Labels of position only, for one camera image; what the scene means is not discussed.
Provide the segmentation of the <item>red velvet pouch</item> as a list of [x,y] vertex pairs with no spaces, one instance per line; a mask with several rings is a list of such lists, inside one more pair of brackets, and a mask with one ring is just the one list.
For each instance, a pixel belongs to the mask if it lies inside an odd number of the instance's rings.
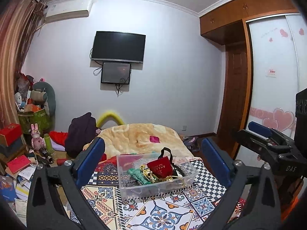
[[166,177],[173,175],[171,161],[167,156],[147,163],[147,167],[155,176],[161,179],[165,179]]

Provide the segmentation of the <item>small black wall monitor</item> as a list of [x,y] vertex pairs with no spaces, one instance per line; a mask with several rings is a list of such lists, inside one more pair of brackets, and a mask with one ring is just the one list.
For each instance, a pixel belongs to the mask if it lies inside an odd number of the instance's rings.
[[130,76],[130,63],[104,62],[100,82],[102,84],[128,85]]

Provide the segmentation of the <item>striped pink curtain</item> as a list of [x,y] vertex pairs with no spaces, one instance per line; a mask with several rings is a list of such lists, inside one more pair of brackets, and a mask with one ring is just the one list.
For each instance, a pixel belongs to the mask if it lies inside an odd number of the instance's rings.
[[18,123],[17,80],[45,6],[45,0],[11,0],[1,14],[1,128]]

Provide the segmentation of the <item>beige fleece blanket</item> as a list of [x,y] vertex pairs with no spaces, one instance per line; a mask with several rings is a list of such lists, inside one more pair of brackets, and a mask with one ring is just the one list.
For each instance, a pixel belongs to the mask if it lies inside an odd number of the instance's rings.
[[176,156],[193,156],[178,133],[162,125],[146,123],[114,126],[102,130],[98,137],[105,142],[107,158],[120,154],[160,153],[164,147]]

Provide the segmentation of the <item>pink rabbit toy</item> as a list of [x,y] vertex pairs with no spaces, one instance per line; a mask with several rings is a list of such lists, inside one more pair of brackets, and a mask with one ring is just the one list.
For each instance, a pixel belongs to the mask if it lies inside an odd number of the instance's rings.
[[45,141],[41,137],[41,134],[39,132],[39,126],[37,123],[31,124],[31,137],[31,146],[36,152],[39,152],[41,148],[46,148]]

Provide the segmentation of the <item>large black wall television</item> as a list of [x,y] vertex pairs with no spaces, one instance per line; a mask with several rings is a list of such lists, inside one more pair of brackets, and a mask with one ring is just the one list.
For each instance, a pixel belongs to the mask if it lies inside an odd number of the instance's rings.
[[146,36],[142,34],[97,31],[91,51],[91,59],[142,63],[145,42]]

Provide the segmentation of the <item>green knit cloth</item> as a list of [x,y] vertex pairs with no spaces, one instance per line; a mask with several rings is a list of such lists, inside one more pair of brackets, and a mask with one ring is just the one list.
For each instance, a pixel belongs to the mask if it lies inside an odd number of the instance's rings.
[[151,184],[150,181],[148,181],[145,176],[143,175],[143,172],[140,169],[136,168],[130,168],[127,173],[133,177],[140,185],[149,185]]

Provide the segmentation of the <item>red book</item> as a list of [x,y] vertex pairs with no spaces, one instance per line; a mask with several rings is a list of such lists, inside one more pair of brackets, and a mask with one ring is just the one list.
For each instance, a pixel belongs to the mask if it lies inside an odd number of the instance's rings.
[[28,167],[31,164],[31,161],[25,156],[21,155],[7,163],[8,168],[12,174],[16,174],[22,169]]

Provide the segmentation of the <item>black beaded item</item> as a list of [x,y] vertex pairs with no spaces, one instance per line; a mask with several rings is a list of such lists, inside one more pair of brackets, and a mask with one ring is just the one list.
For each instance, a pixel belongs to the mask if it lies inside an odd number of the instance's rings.
[[142,183],[136,179],[131,179],[126,181],[125,188],[133,193],[140,194],[142,192]]

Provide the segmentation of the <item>red cushion on floor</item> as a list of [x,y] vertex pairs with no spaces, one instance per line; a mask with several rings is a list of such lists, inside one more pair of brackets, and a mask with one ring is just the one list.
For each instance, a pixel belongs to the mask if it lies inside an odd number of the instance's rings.
[[67,132],[50,131],[49,135],[50,135],[50,138],[55,143],[65,146],[65,141],[66,141],[66,138],[68,137]]

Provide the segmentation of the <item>yellow curved foam tube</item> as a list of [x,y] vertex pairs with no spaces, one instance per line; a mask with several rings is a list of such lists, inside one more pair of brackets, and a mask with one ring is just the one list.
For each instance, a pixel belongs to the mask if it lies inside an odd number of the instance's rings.
[[117,125],[125,124],[123,119],[117,113],[115,113],[114,111],[106,111],[99,117],[96,122],[96,126],[100,128],[102,125],[105,124],[105,122],[109,120],[114,121]]

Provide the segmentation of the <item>green storage box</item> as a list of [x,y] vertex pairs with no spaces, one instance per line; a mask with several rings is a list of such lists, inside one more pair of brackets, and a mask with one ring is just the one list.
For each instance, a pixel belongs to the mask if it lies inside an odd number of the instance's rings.
[[19,122],[24,134],[31,133],[31,124],[37,124],[41,134],[50,132],[53,123],[44,109],[36,112],[18,112]]

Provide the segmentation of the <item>grey green plush toy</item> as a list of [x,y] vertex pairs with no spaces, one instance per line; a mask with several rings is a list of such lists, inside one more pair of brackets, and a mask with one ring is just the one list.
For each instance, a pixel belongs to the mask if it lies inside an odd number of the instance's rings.
[[49,117],[55,116],[56,98],[53,87],[44,81],[39,81],[33,84],[30,98],[42,105]]

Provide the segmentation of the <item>wooden overhead cabinet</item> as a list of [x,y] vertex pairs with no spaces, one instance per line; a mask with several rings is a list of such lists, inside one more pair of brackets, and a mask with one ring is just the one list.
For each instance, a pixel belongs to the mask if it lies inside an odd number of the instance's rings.
[[200,35],[220,45],[245,40],[243,19],[297,12],[291,0],[233,0],[200,17]]

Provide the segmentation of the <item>red gift box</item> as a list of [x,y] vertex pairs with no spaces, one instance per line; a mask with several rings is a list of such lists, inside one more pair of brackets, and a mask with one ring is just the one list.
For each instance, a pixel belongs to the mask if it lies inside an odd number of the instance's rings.
[[22,135],[22,129],[19,124],[10,124],[0,130],[0,143],[5,147],[9,147]]

